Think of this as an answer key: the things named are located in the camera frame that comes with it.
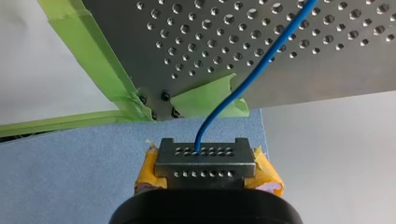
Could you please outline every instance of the blue surface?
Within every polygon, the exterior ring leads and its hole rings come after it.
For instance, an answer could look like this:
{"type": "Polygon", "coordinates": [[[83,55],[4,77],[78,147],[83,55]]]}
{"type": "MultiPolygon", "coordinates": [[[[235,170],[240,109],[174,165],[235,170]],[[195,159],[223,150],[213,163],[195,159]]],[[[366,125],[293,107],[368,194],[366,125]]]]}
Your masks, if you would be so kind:
{"type": "MultiPolygon", "coordinates": [[[[0,223],[107,223],[134,193],[147,140],[192,142],[202,119],[109,124],[42,134],[0,145],[0,223]]],[[[265,137],[260,110],[217,119],[205,142],[265,137]]]]}

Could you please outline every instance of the blue cable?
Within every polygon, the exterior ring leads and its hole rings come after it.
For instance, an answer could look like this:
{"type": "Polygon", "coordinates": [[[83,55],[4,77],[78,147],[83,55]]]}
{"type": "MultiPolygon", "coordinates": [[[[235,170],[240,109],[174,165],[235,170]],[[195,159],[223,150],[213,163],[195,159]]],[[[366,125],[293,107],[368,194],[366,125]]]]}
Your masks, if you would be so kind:
{"type": "Polygon", "coordinates": [[[283,33],[279,36],[279,38],[275,41],[275,43],[268,49],[265,53],[262,60],[259,62],[257,67],[253,70],[253,72],[245,79],[238,88],[235,89],[227,98],[225,98],[213,112],[206,118],[204,123],[201,125],[198,134],[195,137],[194,148],[196,152],[201,150],[201,141],[204,132],[207,127],[212,123],[212,121],[221,113],[224,108],[227,107],[230,103],[232,103],[238,96],[242,94],[255,80],[256,78],[262,74],[265,70],[265,67],[268,65],[270,60],[275,56],[276,52],[282,47],[282,45],[288,40],[289,36],[291,36],[295,30],[300,26],[301,22],[305,19],[305,17],[311,12],[314,8],[315,4],[318,0],[308,0],[305,6],[299,11],[297,16],[290,22],[288,27],[283,31],[283,33]]]}

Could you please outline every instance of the white surface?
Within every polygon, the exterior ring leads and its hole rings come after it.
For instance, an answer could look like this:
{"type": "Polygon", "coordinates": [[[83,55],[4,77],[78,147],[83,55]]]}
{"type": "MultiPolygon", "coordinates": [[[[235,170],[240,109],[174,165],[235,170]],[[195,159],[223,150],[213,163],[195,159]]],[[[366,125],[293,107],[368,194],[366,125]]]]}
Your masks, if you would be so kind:
{"type": "Polygon", "coordinates": [[[118,110],[36,0],[0,1],[0,125],[118,110]]]}
{"type": "Polygon", "coordinates": [[[262,113],[284,198],[304,224],[396,223],[396,92],[262,113]]]}

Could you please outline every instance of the screw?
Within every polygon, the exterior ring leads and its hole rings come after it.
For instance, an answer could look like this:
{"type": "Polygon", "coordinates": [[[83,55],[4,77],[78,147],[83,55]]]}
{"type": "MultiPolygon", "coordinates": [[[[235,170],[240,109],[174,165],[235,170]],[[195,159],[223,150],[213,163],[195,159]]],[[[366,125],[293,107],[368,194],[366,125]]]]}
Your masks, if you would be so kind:
{"type": "Polygon", "coordinates": [[[171,116],[172,116],[172,118],[174,118],[174,119],[178,119],[178,118],[180,118],[180,113],[178,113],[177,110],[175,110],[175,108],[172,107],[171,116]]]}
{"type": "Polygon", "coordinates": [[[157,114],[152,110],[151,110],[151,117],[152,119],[157,120],[157,114]]]}
{"type": "Polygon", "coordinates": [[[148,102],[148,98],[144,95],[139,95],[139,100],[145,105],[148,102]]]}
{"type": "Polygon", "coordinates": [[[163,93],[161,93],[161,99],[163,101],[169,101],[171,99],[171,94],[169,94],[168,91],[163,91],[163,93]]]}

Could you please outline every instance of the metal plate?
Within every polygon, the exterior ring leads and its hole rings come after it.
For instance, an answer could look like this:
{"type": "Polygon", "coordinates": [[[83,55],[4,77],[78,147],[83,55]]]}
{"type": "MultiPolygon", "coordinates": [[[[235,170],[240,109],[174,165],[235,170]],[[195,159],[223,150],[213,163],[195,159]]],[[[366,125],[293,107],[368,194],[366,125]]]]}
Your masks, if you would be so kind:
{"type": "Polygon", "coordinates": [[[253,177],[256,164],[246,138],[235,143],[203,143],[199,153],[193,143],[161,141],[155,175],[166,177],[170,188],[242,188],[253,177]]]}
{"type": "MultiPolygon", "coordinates": [[[[84,0],[160,119],[161,100],[232,72],[237,86],[304,2],[84,0]]],[[[251,108],[396,89],[392,0],[319,0],[295,37],[244,94],[251,108]]]]}

